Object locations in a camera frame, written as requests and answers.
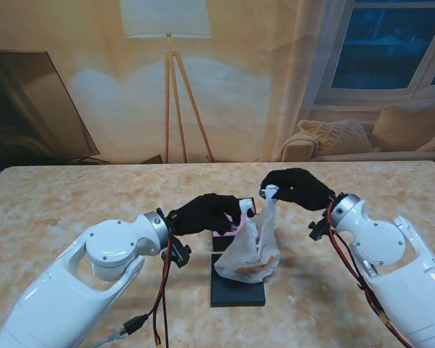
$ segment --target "red cable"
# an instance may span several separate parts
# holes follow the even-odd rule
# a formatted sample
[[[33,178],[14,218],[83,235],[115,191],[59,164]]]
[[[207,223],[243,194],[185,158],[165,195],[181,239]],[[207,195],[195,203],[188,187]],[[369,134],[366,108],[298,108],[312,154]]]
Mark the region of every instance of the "red cable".
[[[172,244],[171,244],[171,240],[169,239],[167,241],[167,249],[166,249],[166,257],[165,257],[165,263],[162,267],[162,278],[161,278],[161,284],[159,285],[159,290],[158,290],[158,294],[157,294],[157,298],[155,300],[155,305],[154,305],[154,311],[153,311],[153,335],[154,335],[154,343],[156,345],[161,344],[161,338],[160,335],[158,335],[157,332],[157,308],[158,305],[160,303],[161,297],[162,297],[162,293],[165,290],[166,287],[166,282],[165,282],[165,277],[169,272],[170,269],[170,257],[171,257],[171,252],[172,252]]]

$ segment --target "wire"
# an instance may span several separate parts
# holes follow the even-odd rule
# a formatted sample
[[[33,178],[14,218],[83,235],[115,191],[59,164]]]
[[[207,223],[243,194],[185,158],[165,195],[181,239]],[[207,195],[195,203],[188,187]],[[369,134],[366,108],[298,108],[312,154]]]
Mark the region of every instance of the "wire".
[[[165,263],[164,263],[163,268],[162,268],[161,285],[159,286],[159,290],[158,290],[157,298],[154,302],[154,306],[149,313],[149,315],[153,314],[153,335],[154,335],[154,343],[157,346],[159,346],[161,344],[161,337],[158,334],[158,330],[157,330],[157,311],[158,311],[158,307],[160,305],[160,302],[162,300],[163,300],[163,313],[165,314],[165,318],[164,318],[165,319],[165,332],[167,333],[167,318],[166,318],[166,309],[165,309],[165,299],[166,299],[165,288],[166,288],[167,278],[169,276],[172,252],[173,252],[172,242],[171,242],[171,240],[169,240],[167,242]],[[168,341],[167,335],[165,338],[166,338],[166,347],[169,347],[169,341]]]
[[[166,291],[162,293],[162,316],[165,320],[165,342],[166,348],[169,348],[169,337],[167,334],[167,310],[166,310]]]
[[[327,209],[327,222],[329,224],[331,223],[331,211],[332,211],[333,205],[334,205],[334,203],[331,202],[328,205],[328,209]],[[406,348],[413,348],[413,346],[411,346],[409,343],[407,343],[407,341],[401,336],[401,334],[398,332],[398,330],[388,320],[388,318],[384,312],[384,309],[381,306],[376,295],[374,294],[373,290],[365,282],[363,275],[361,274],[360,269],[358,268],[358,266],[356,264],[355,258],[353,257],[353,253],[351,252],[350,248],[348,247],[348,244],[343,240],[342,237],[340,237],[339,234],[334,233],[331,226],[328,227],[328,237],[329,237],[329,239],[332,243],[332,246],[335,249],[336,253],[340,256],[341,261],[347,267],[348,271],[352,274],[352,276],[355,277],[355,279],[358,281],[358,283],[360,284],[359,285],[360,289],[365,292],[365,298],[366,298],[368,304],[370,305],[370,307],[372,308],[372,310],[374,311],[374,313],[380,317],[380,319],[382,320],[382,323],[384,323],[386,328],[389,329],[389,331],[393,334],[393,336],[395,336],[403,346],[405,346]],[[351,264],[346,259],[343,251],[340,249],[339,245],[337,244],[336,238],[338,238],[342,242],[345,249],[348,251],[349,257],[352,261],[352,264],[353,264],[353,267],[355,268],[355,270],[353,270],[353,268],[351,267]]]

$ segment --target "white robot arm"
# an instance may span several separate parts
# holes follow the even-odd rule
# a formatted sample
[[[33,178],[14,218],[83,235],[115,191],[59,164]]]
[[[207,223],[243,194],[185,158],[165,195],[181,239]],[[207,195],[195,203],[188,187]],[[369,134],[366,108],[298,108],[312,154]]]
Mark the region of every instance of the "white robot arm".
[[[82,233],[24,292],[0,332],[0,348],[72,348],[126,290],[144,256],[165,248],[169,231],[160,212],[133,223],[107,220]],[[106,291],[81,283],[76,270],[87,254],[94,275],[116,281]]]
[[[435,254],[408,220],[371,220],[365,203],[354,194],[340,195],[331,209],[331,225],[337,233],[353,235],[350,249],[390,321],[415,348],[435,348]],[[321,223],[310,227],[314,240],[324,234]],[[402,258],[407,241],[416,258],[379,274],[377,266],[390,266]]]

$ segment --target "black box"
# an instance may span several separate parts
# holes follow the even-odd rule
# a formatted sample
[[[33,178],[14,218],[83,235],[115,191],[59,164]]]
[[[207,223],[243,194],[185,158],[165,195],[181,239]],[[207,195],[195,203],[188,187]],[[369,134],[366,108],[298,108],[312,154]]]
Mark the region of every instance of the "black box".
[[[220,256],[211,255],[211,307],[264,306],[264,283],[247,284],[221,277],[215,269]]]

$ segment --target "black glove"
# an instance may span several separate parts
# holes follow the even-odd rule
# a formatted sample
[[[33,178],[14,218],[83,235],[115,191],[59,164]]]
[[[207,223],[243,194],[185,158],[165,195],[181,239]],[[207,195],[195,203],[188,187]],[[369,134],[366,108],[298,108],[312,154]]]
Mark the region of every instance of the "black glove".
[[[170,212],[167,220],[172,224],[176,236],[203,230],[217,231],[223,235],[237,229],[240,225],[240,216],[239,200],[234,196],[204,194]]]
[[[271,184],[279,187],[273,198],[297,203],[311,211],[325,209],[330,202],[329,196],[335,197],[335,192],[302,168],[269,172],[261,183],[261,189]]]

